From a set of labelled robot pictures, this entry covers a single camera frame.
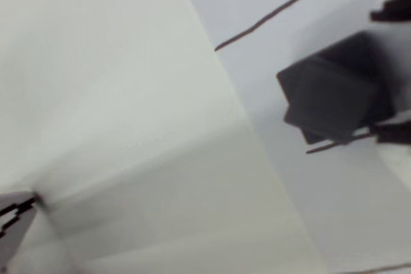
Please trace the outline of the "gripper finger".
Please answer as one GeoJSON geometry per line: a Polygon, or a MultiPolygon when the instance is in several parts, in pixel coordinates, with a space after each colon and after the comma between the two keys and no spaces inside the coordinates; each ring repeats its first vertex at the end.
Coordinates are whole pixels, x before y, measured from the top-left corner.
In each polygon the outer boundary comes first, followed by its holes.
{"type": "Polygon", "coordinates": [[[410,122],[376,126],[374,133],[379,143],[410,144],[410,122]]]}
{"type": "Polygon", "coordinates": [[[380,11],[372,11],[370,20],[374,22],[409,22],[410,0],[387,0],[380,11]]]}

